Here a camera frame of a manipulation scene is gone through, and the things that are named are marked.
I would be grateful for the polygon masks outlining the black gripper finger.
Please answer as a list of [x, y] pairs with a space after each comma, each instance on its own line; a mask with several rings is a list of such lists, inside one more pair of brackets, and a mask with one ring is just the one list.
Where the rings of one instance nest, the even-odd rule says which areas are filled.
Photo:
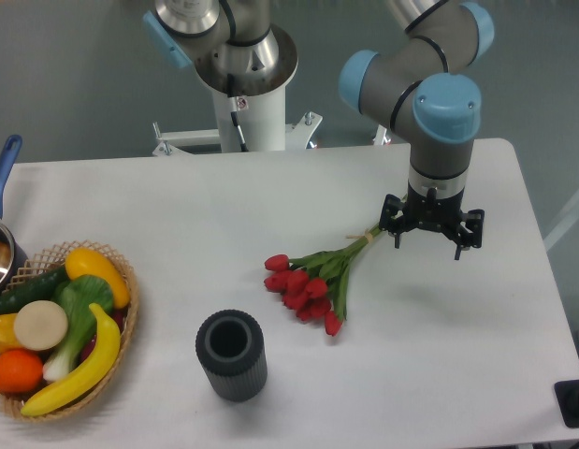
[[398, 249], [401, 235], [414, 229], [414, 221], [407, 201], [388, 194], [382, 206], [379, 228], [394, 238], [395, 248]]
[[480, 249], [483, 244], [485, 211], [481, 209], [463, 212], [447, 227], [447, 237], [456, 245], [455, 260], [470, 248]]

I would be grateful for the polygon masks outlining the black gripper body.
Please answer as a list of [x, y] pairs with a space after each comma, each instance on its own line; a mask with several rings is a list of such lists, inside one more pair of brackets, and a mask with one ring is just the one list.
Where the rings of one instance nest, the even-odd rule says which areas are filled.
[[457, 233], [463, 230], [461, 203], [464, 190], [447, 198], [428, 199], [408, 185], [408, 197], [403, 215], [403, 232], [415, 228], [431, 232]]

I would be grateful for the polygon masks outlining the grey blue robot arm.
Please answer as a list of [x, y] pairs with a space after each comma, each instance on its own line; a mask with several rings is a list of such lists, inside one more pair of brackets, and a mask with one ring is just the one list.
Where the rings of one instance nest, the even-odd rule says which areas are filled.
[[[387, 196], [380, 228], [399, 239], [414, 229], [443, 234], [459, 251], [478, 248], [485, 214], [463, 211], [482, 96], [463, 71], [491, 46], [494, 24], [470, 2], [393, 1], [408, 37], [392, 56], [352, 55], [340, 98], [411, 147], [405, 199]], [[143, 18], [154, 45], [177, 67], [192, 65], [210, 90], [224, 152], [289, 146], [285, 88], [297, 71], [292, 38], [267, 1], [158, 1]]]

